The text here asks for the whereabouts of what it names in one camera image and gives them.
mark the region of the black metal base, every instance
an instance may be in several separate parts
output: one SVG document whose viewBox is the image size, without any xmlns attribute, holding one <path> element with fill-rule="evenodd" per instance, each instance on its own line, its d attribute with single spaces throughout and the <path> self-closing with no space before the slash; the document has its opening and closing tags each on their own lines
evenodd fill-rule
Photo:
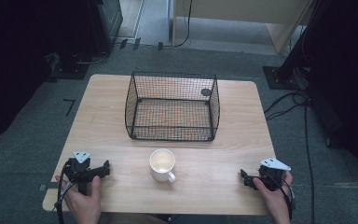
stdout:
<svg viewBox="0 0 358 224">
<path fill-rule="evenodd" d="M 279 67 L 263 66 L 264 75 L 266 76 L 267 83 L 270 89 L 279 90 L 299 90 L 296 79 L 291 75 L 287 80 L 282 81 L 278 79 Z"/>
<path fill-rule="evenodd" d="M 79 79 L 83 80 L 87 70 L 89 70 L 89 64 L 87 63 L 73 63 L 70 66 L 62 66 L 57 63 L 54 70 L 51 72 L 50 80 L 52 79 Z"/>
</svg>

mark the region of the white mug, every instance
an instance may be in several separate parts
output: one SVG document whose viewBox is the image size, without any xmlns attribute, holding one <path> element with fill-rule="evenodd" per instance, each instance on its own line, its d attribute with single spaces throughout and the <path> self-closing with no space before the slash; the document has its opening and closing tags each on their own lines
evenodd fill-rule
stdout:
<svg viewBox="0 0 358 224">
<path fill-rule="evenodd" d="M 157 149 L 150 156 L 152 176 L 158 181 L 170 180 L 172 183 L 174 183 L 176 181 L 176 177 L 172 173 L 174 165 L 175 157 L 168 149 Z"/>
</svg>

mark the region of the mug rim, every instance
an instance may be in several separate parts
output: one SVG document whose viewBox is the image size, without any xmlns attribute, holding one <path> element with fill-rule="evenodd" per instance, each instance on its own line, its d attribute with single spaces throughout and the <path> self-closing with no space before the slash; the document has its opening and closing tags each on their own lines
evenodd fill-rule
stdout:
<svg viewBox="0 0 358 224">
<path fill-rule="evenodd" d="M 159 172 L 159 171 L 155 170 L 155 168 L 154 168 L 153 165 L 152 165 L 152 157 L 153 157 L 153 155 L 154 155 L 156 152 L 158 152 L 158 151 L 168 151 L 169 153 L 171 153 L 171 155 L 172 155 L 172 157 L 173 157 L 173 165 L 172 165 L 171 168 L 170 168 L 168 171 L 166 171 L 166 172 Z M 171 151 L 169 151 L 167 148 L 159 148 L 159 149 L 154 150 L 153 153 L 150 155 L 150 158 L 149 158 L 149 165 L 150 165 L 150 167 L 152 168 L 153 171 L 155 171 L 155 172 L 157 172 L 157 173 L 159 173 L 159 174 L 167 174 L 167 173 L 169 173 L 169 172 L 173 169 L 173 167 L 175 166 L 175 164 L 176 164 L 176 158 L 175 158 L 175 156 L 173 155 L 173 153 L 172 153 Z"/>
</svg>

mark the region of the person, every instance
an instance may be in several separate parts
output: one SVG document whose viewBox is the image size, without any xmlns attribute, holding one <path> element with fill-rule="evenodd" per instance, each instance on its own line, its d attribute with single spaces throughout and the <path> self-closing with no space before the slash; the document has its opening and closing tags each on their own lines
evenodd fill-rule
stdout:
<svg viewBox="0 0 358 224">
<path fill-rule="evenodd" d="M 285 185 L 282 189 L 287 195 L 290 195 L 289 186 L 293 183 L 293 177 L 289 171 L 285 172 Z M 286 201 L 280 190 L 270 191 L 267 189 L 259 178 L 253 179 L 255 185 L 263 196 L 264 203 L 272 217 L 275 224 L 290 223 L 289 211 L 287 209 Z M 66 181 L 62 181 L 62 188 L 66 186 Z M 85 196 L 74 189 L 69 189 L 64 199 L 69 210 L 74 215 L 78 224 L 97 224 L 101 216 L 101 179 L 95 176 L 91 183 L 91 194 Z"/>
</svg>

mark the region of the mug handle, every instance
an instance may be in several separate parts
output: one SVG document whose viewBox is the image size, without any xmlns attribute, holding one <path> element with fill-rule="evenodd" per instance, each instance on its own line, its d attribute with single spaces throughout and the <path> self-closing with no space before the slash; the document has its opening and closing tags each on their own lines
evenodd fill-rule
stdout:
<svg viewBox="0 0 358 224">
<path fill-rule="evenodd" d="M 172 183 L 174 183 L 176 181 L 176 177 L 172 172 L 168 172 L 168 175 L 170 176 L 170 178 L 168 178 Z"/>
</svg>

